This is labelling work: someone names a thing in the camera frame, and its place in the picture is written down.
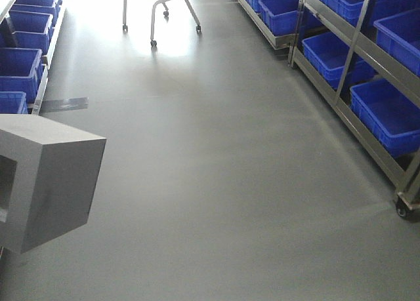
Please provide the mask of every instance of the rectangular opening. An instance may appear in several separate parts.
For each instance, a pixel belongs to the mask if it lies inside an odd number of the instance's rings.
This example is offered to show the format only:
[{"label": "rectangular opening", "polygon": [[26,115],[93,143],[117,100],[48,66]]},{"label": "rectangular opening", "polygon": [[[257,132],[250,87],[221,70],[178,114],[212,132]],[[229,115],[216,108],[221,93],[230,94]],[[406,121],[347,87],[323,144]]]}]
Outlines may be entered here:
[{"label": "rectangular opening", "polygon": [[6,222],[17,162],[0,155],[0,222]]}]

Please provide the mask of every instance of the gray floor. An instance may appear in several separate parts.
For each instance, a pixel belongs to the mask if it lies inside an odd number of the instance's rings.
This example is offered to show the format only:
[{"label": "gray floor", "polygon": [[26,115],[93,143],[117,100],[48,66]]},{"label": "gray floor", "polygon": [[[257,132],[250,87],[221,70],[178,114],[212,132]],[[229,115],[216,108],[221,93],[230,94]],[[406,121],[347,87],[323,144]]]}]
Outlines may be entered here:
[{"label": "gray floor", "polygon": [[89,222],[10,254],[2,301],[418,300],[420,223],[234,0],[69,0],[44,116],[106,136]]}]

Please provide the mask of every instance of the gray box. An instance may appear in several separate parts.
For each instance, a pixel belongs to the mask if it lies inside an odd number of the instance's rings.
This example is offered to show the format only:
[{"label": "gray box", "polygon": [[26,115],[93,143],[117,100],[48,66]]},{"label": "gray box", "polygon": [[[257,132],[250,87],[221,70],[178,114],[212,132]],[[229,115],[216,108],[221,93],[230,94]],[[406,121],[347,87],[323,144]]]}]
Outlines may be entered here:
[{"label": "gray box", "polygon": [[0,115],[0,245],[23,253],[87,223],[106,139]]}]

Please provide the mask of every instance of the rack wheel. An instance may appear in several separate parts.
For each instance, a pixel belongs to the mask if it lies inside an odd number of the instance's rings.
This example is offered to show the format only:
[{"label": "rack wheel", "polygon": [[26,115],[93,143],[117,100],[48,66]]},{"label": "rack wheel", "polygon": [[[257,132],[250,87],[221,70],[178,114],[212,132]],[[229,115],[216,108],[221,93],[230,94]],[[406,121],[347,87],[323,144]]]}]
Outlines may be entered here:
[{"label": "rack wheel", "polygon": [[413,213],[413,211],[409,209],[407,205],[403,202],[403,200],[400,198],[398,198],[395,204],[395,208],[396,208],[396,213],[398,214],[398,216],[400,216],[403,219],[410,218],[411,214]]}]

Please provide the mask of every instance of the shelf rack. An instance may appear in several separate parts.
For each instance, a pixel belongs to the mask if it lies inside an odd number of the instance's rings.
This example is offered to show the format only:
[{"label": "shelf rack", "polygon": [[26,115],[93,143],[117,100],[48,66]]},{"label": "shelf rack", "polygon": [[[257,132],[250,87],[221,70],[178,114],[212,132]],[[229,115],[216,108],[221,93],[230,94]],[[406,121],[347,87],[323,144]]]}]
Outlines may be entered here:
[{"label": "shelf rack", "polygon": [[246,0],[237,0],[242,6],[248,16],[254,21],[255,25],[259,28],[261,33],[266,37],[267,41],[271,44],[274,50],[286,49],[292,44],[295,34],[275,36],[267,25],[261,20],[260,14],[257,14]]},{"label": "shelf rack", "polygon": [[50,69],[51,62],[53,60],[54,51],[56,48],[58,36],[60,35],[61,25],[63,23],[64,14],[66,13],[67,0],[63,0],[60,5],[60,12],[58,13],[57,22],[54,26],[54,33],[52,34],[50,46],[46,55],[43,55],[43,63],[47,65],[47,69]]},{"label": "shelf rack", "polygon": [[[9,15],[9,10],[13,6],[16,0],[0,0],[0,23]],[[51,62],[53,60],[56,44],[58,41],[58,36],[60,35],[61,25],[64,19],[64,15],[66,13],[67,7],[67,0],[63,0],[60,5],[60,12],[58,14],[57,22],[54,26],[54,33],[51,38],[51,42],[49,45],[48,52],[42,56],[42,63],[43,63],[43,74],[41,78],[41,82],[38,87],[37,97],[32,104],[28,104],[28,109],[31,110],[31,114],[39,115],[39,111],[41,109],[42,101],[44,98],[45,91],[47,89],[48,83],[48,70],[51,67]]]},{"label": "shelf rack", "polygon": [[[341,91],[345,83],[346,74],[350,68],[352,57],[354,54],[357,54],[383,78],[406,95],[415,105],[420,107],[420,78],[378,47],[375,42],[360,31],[369,3],[370,0],[364,0],[357,26],[354,27],[320,0],[299,0],[299,17],[295,39],[289,51],[289,64],[292,67],[296,65],[302,70],[318,92],[333,108],[335,113],[388,176],[396,187],[395,201],[397,213],[402,218],[406,218],[411,211],[420,209],[420,197],[418,195],[420,190],[420,150],[414,154],[408,167],[403,169],[341,98]],[[303,12],[305,9],[309,10],[329,30],[350,47],[345,69],[337,90],[332,89],[328,85],[300,50],[301,37],[303,36],[303,32],[300,29],[304,23]]]}]

